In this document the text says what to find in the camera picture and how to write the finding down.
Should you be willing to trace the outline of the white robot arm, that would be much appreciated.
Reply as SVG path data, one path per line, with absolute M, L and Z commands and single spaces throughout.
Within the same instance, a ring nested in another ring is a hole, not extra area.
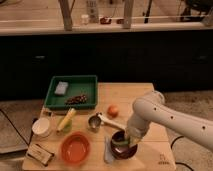
M 125 134 L 134 142 L 148 132 L 151 122 L 172 129 L 213 152 L 213 121 L 191 116 L 165 106 L 165 98 L 159 91 L 150 91 L 136 98 L 133 114 L 127 121 Z

